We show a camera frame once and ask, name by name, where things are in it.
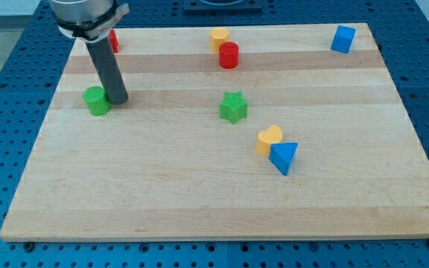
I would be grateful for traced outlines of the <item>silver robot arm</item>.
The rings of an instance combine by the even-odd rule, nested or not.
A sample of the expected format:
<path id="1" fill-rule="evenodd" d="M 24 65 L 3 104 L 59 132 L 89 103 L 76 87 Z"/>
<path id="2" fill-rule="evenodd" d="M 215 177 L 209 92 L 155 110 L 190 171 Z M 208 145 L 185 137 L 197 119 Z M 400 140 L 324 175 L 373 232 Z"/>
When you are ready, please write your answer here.
<path id="1" fill-rule="evenodd" d="M 84 42 L 98 42 L 130 12 L 116 0 L 49 0 L 62 35 Z"/>

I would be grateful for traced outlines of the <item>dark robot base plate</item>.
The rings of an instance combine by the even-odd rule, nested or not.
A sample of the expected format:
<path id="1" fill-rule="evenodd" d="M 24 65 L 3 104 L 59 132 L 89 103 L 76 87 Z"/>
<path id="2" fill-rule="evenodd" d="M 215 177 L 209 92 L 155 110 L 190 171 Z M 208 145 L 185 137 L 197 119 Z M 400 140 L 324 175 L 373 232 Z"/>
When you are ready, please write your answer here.
<path id="1" fill-rule="evenodd" d="M 182 0 L 185 13 L 262 11 L 262 0 Z"/>

